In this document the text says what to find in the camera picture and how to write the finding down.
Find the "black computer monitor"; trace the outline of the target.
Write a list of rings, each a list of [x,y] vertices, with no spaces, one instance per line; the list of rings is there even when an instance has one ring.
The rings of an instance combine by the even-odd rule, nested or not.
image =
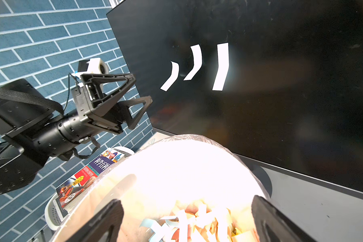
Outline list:
[[[363,1],[123,1],[107,18],[155,130],[363,199]]]

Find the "pile of discarded sticky notes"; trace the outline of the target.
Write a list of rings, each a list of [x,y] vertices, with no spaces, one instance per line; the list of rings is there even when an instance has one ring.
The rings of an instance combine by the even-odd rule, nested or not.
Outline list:
[[[150,242],[258,242],[260,240],[251,209],[240,215],[228,208],[209,208],[201,201],[169,216],[144,219],[141,227],[151,231]]]

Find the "white sticky note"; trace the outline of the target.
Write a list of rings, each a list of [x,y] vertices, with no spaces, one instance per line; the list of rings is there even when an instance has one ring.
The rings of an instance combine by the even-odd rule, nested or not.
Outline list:
[[[171,74],[170,77],[165,81],[165,83],[161,86],[161,90],[167,92],[169,88],[174,84],[174,82],[178,79],[179,76],[179,64],[176,62],[171,62]]]
[[[191,50],[193,53],[193,68],[186,75],[184,81],[190,81],[194,78],[194,76],[198,73],[203,64],[202,50],[199,44],[191,46]]]
[[[213,91],[222,91],[229,70],[229,45],[222,43],[217,45],[218,69],[213,84]]]

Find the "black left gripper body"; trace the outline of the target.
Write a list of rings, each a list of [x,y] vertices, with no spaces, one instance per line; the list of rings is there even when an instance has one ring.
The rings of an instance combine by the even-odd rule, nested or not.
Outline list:
[[[124,116],[118,103],[124,96],[120,86],[109,94],[101,85],[85,84],[71,89],[76,111],[71,112],[71,130],[77,135],[96,135],[101,132],[122,133]]]

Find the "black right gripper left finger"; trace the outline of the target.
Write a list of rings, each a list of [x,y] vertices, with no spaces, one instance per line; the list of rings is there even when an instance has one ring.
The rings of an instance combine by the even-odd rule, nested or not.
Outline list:
[[[120,200],[111,200],[67,242],[116,242],[124,218]]]

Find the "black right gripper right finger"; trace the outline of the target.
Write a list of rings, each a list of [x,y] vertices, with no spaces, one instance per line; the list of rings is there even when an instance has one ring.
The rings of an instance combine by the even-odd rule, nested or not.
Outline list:
[[[315,242],[306,232],[261,196],[255,195],[252,215],[261,242]]]

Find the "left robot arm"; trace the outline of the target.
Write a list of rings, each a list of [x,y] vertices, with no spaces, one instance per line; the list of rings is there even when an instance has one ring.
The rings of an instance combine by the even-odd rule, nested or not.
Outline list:
[[[152,104],[150,96],[123,100],[135,83],[130,73],[83,74],[71,90],[70,112],[25,79],[0,87],[0,195],[30,184],[50,157],[68,161],[85,143],[99,149],[101,132],[119,135],[122,124],[135,129]]]

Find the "science encyclopedia book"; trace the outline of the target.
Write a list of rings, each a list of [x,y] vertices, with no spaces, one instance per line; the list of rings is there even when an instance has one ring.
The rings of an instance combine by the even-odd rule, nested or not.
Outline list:
[[[130,154],[114,148],[105,150],[56,188],[57,204],[62,209],[67,207],[69,203],[89,188],[103,171],[127,156],[129,157]]]

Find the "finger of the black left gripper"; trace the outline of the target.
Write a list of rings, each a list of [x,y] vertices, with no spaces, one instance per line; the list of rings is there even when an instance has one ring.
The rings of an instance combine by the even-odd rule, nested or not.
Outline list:
[[[132,74],[83,74],[81,80],[85,104],[98,117],[110,112],[136,83]]]
[[[130,130],[134,130],[142,119],[147,109],[151,106],[153,100],[151,96],[135,98],[118,102],[124,122]],[[131,107],[139,107],[135,113],[131,113]]]

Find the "white waste bin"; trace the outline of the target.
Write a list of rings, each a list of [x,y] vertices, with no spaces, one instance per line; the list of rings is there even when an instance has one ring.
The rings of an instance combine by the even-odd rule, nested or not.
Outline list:
[[[233,217],[250,211],[254,196],[269,199],[260,180],[229,149],[201,135],[176,135],[109,166],[78,198],[52,237],[65,242],[111,200],[121,201],[124,218],[117,240],[144,242],[146,218],[171,214],[195,201],[223,206]]]

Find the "white perforated tray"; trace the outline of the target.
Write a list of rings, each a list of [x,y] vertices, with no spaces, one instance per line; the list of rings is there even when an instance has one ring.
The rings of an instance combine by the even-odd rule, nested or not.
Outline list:
[[[113,148],[122,151],[123,153],[130,154],[130,156],[135,154],[133,150],[127,147],[118,146]],[[74,209],[74,207],[77,206],[77,204],[85,195],[85,192],[88,189],[89,188],[87,188],[83,193],[79,195],[79,197],[75,198],[71,203],[69,203],[67,207],[65,207],[64,209],[60,208],[60,206],[57,204],[58,195],[55,194],[52,196],[47,206],[45,207],[45,220],[47,222],[48,227],[51,230],[56,231],[58,229],[58,227],[61,225],[65,217],[67,217],[67,215]]]

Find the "grey round monitor stand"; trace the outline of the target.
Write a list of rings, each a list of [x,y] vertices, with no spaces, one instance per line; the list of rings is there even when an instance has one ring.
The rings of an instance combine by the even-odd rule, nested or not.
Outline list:
[[[259,165],[246,163],[246,166],[251,170],[252,174],[260,181],[265,189],[265,196],[271,198],[273,187],[272,182],[267,172]]]

